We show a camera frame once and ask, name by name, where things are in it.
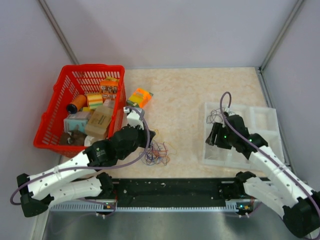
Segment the orange green sponge box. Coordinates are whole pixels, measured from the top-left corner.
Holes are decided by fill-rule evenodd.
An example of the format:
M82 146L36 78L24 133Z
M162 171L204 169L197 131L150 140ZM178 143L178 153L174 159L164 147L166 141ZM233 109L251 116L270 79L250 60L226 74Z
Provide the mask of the orange green sponge box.
M152 99L153 93L143 89L137 88L133 94L126 100L126 104L135 108L144 108Z

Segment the yellow green striped sponge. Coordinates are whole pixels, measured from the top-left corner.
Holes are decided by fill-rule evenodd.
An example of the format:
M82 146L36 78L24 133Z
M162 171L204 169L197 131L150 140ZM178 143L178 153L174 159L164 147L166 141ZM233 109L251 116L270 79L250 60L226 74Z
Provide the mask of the yellow green striped sponge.
M87 106L90 110L95 110L97 107L103 105L103 97L99 92L96 93L88 93L86 95Z

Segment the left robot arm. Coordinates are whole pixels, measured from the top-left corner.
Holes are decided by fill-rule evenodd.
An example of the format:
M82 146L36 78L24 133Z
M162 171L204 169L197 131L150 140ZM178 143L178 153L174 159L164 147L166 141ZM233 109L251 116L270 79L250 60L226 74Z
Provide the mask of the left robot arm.
M100 170L117 169L137 148L148 149L156 133L147 127L127 125L111 138L94 142L70 160L42 173L20 174L16 180L23 215L31 218L62 202L86 197L109 198L114 191L111 177L81 177Z

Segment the orange snack box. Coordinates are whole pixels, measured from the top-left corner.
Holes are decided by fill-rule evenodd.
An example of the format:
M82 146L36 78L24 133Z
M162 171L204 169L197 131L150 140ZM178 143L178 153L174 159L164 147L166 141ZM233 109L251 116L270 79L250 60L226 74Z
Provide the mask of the orange snack box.
M119 80L114 77L106 77L100 82L100 94L102 99L105 100L115 100L119 88Z

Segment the left aluminium corner post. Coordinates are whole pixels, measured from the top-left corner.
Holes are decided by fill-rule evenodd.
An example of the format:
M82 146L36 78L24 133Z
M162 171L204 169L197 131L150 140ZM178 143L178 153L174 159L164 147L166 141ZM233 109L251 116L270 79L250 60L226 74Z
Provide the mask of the left aluminium corner post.
M74 51L72 50L65 34L63 33L62 29L60 28L59 23L57 22L54 14L52 13L48 3L46 0L37 0L42 12L44 13L45 17L47 18L50 26L52 27L53 32L55 33L56 37L58 38L62 48L64 49L66 55L68 56L70 62L74 65L79 65L80 62L78 61Z

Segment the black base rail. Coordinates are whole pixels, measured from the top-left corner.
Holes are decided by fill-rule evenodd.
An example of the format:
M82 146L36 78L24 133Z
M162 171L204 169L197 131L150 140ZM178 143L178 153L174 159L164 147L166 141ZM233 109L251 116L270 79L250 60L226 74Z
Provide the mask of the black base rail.
M260 201L239 195L233 178L113 179L113 188L96 197L78 197L50 208L66 212L236 212L250 214Z

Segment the right aluminium corner post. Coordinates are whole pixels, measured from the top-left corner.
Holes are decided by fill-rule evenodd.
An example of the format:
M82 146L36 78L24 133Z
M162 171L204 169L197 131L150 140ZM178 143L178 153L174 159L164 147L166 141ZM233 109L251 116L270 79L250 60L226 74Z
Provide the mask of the right aluminium corner post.
M295 4L290 11L288 17L286 18L284 24L282 25L278 35L276 36L274 42L272 43L269 51L267 52L264 60L262 61L259 69L260 74L264 72L266 67L268 66L269 62L272 60L274 54L277 52L278 48L281 46L287 32L291 28L292 24L294 23L295 19L298 17L299 13L303 9L306 1L305 0L296 0Z

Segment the brown plush toy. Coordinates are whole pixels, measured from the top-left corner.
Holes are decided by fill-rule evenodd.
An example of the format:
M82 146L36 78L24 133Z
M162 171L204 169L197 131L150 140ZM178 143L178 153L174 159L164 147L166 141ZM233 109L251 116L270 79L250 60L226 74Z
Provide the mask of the brown plush toy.
M86 137L87 135L79 130L71 130L62 133L58 144L61 146L84 146Z

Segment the light blue carton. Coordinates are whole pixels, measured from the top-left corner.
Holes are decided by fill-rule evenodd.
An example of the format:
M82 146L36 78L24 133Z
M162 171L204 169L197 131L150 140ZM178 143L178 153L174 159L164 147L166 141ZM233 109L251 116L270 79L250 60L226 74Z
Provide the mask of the light blue carton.
M85 132L85 127L91 117L91 113L87 111L79 111L75 114L69 114L64 120L64 132L78 130Z

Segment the aluminium corner post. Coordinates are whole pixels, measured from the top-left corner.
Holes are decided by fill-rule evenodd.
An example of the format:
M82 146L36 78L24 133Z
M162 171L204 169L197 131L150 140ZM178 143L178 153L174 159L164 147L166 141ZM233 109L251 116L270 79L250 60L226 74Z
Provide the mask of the aluminium corner post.
M272 43L269 51L267 52L264 60L262 61L259 69L260 74L264 72L266 67L268 66L269 62L272 60L274 54L277 52L278 48L281 46L287 32L291 28L292 24L294 23L295 19L298 17L299 13L303 9L306 1L305 0L296 0L295 4L290 11L288 17L286 18L284 24L282 25L278 35L276 36L274 42Z
M57 22L54 14L52 13L48 3L46 0L37 0L42 12L44 13L45 17L47 18L50 26L52 27L53 32L55 33L56 37L58 38L62 48L64 49L66 55L68 56L70 62L74 65L79 65L80 62L78 61L74 51L72 50L65 34L63 33L62 29L60 28L59 23Z

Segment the white crumpled bag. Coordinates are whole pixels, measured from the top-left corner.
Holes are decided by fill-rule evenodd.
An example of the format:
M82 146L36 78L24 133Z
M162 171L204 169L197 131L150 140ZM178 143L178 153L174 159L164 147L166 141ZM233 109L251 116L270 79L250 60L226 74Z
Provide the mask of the white crumpled bag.
M99 141L100 139L87 135L84 139L84 146L85 147L90 147L93 143Z

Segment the orange cylindrical can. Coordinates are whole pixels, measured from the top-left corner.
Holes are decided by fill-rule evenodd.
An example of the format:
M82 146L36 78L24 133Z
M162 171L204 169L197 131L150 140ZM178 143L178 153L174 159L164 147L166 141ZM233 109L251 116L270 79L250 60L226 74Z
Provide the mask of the orange cylindrical can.
M86 104L86 102L87 97L80 94L66 106L66 110L69 114L76 114Z

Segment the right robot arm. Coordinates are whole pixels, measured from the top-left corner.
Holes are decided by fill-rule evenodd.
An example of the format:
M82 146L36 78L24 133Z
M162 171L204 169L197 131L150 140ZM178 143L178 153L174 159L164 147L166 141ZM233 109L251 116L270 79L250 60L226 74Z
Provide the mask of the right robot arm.
M223 122L213 123L206 143L221 149L234 148L269 179L268 185L250 171L234 178L239 198L253 197L273 210L287 229L303 238L320 229L320 193L300 180L273 152L258 133L250 134L241 116L222 113Z

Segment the brown cardboard box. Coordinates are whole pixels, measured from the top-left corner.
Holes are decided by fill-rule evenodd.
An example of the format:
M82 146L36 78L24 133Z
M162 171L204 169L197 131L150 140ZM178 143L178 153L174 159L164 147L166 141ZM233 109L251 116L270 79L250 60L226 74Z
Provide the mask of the brown cardboard box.
M113 109L105 105L98 106L88 123L85 125L85 134L99 140L107 138L109 126L113 116Z

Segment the red plastic basket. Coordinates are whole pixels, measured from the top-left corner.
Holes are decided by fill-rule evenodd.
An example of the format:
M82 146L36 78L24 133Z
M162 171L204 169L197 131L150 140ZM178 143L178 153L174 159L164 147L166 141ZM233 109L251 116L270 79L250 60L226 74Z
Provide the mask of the red plastic basket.
M81 64L65 65L53 86L53 94L33 140L33 145L62 156L72 158L85 149L84 146L60 145L64 132L64 119L68 116L67 105L78 95L96 93L100 82L106 77L119 80L119 90L115 98L113 115L108 129L108 137L122 128L123 108L126 105L124 84L125 68L122 65Z

